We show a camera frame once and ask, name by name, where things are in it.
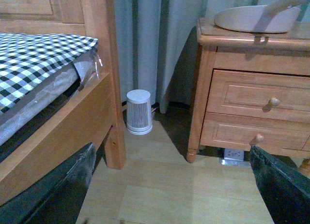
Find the power strip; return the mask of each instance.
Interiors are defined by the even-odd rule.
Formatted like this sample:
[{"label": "power strip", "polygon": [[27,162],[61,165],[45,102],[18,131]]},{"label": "power strip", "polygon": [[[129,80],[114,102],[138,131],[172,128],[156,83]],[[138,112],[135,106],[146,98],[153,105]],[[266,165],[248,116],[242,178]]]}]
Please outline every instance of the power strip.
[{"label": "power strip", "polygon": [[224,160],[244,161],[244,150],[225,148]]}]

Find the black and white checkered fabric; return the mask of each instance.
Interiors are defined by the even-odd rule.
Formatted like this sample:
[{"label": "black and white checkered fabric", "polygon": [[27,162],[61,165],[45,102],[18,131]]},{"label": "black and white checkered fabric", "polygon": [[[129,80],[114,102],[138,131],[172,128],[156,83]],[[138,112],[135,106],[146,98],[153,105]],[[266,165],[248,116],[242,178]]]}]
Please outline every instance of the black and white checkered fabric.
[{"label": "black and white checkered fabric", "polygon": [[96,48],[97,39],[79,35],[0,33],[0,115],[58,69]]}]

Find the wooden floor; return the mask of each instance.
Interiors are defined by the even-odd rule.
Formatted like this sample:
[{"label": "wooden floor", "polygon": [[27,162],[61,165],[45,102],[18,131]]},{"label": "wooden floor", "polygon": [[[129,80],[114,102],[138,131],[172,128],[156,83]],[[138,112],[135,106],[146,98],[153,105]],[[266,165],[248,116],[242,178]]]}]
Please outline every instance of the wooden floor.
[{"label": "wooden floor", "polygon": [[251,168],[222,166],[212,156],[185,161],[187,112],[156,113],[153,125],[144,136],[126,131],[125,169],[100,161],[78,224],[273,223]]}]

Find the wooden drawer knob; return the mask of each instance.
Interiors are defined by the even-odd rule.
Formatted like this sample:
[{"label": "wooden drawer knob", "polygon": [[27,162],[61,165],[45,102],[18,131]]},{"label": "wooden drawer knob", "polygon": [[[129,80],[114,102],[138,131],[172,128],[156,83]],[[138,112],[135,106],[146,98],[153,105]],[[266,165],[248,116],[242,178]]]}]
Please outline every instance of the wooden drawer knob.
[{"label": "wooden drawer knob", "polygon": [[273,97],[273,98],[271,98],[271,99],[269,100],[268,104],[269,104],[270,106],[277,106],[277,105],[280,104],[280,100],[277,99],[277,98],[275,98],[275,97]]},{"label": "wooden drawer knob", "polygon": [[262,136],[261,134],[257,134],[257,135],[255,136],[255,141],[256,141],[257,143],[263,142],[264,139],[265,139],[264,136]]}]

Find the curtain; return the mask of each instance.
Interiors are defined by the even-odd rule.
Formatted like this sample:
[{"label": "curtain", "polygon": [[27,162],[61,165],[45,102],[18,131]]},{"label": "curtain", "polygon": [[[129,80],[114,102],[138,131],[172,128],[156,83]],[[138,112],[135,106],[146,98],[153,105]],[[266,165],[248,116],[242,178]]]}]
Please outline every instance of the curtain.
[{"label": "curtain", "polygon": [[[196,21],[228,8],[277,0],[114,0],[122,101],[147,90],[165,113],[169,101],[190,104],[197,52]],[[309,3],[298,21],[310,21]]]}]

